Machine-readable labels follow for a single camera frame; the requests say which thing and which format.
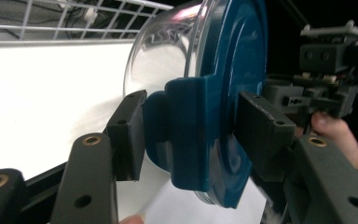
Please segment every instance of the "human hand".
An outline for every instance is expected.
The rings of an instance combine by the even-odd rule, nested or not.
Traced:
[[[143,216],[134,215],[124,218],[118,224],[144,224],[144,223],[145,223],[145,218]]]
[[[348,124],[324,112],[316,112],[311,119],[312,130],[333,141],[351,164],[358,169],[358,144]]]

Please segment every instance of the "white surface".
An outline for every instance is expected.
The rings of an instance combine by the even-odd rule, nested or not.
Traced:
[[[66,161],[73,141],[100,132],[122,99],[131,44],[0,48],[0,168],[26,179]],[[139,182],[117,183],[120,218],[149,224],[259,223],[265,199],[249,181],[237,210],[176,189],[145,160]]]

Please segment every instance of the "white backdrop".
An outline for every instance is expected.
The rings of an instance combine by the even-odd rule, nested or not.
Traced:
[[[0,47],[0,168],[29,179],[65,162],[72,143],[101,132],[122,99],[131,44]],[[237,210],[176,189],[145,160],[141,181],[118,183],[120,218],[149,224],[259,223],[265,199],[249,181]]]

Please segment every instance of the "wire shelf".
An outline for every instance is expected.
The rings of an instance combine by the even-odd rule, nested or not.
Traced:
[[[0,0],[0,41],[133,39],[171,8],[143,0]]]

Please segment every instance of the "blue lid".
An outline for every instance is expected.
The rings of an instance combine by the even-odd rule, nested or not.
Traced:
[[[193,26],[185,73],[144,104],[146,152],[177,188],[235,208],[252,168],[233,135],[237,98],[240,91],[260,94],[266,78],[264,2],[204,1]]]

